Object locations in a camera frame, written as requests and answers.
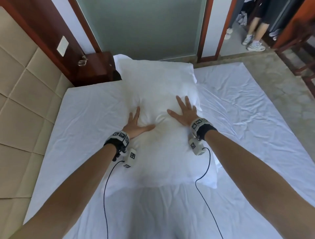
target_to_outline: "forearm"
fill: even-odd
[[[10,239],[62,238],[79,219],[115,154],[115,146],[107,144],[91,156]]]
[[[271,167],[217,131],[205,140],[249,203],[285,238],[312,238],[315,209]]]

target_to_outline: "glass door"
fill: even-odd
[[[102,51],[135,60],[197,54],[206,0],[77,0]]]

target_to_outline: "pillowcase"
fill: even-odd
[[[189,128],[182,126],[166,111],[171,109],[181,114],[176,95],[183,100],[188,96],[202,117],[192,64],[120,59],[119,68],[129,110],[135,113],[136,107],[140,106],[138,125],[156,125],[154,130],[130,141],[129,146],[137,154],[135,165],[124,169],[128,187],[159,187],[195,182],[208,167],[209,153],[196,156],[188,144],[192,137]],[[217,172],[212,152],[209,171],[199,182],[216,188]],[[115,183],[107,187],[113,187],[114,190]]]

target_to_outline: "light switch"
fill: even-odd
[[[69,42],[67,41],[65,36],[62,36],[61,41],[57,47],[57,51],[60,53],[60,55],[64,56],[68,46]]]

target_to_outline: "white wall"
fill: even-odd
[[[78,41],[85,54],[95,53],[95,50],[88,39],[81,23],[75,15],[68,0],[52,0],[63,20],[69,27],[70,31]]]
[[[214,0],[202,57],[214,56],[232,0]]]

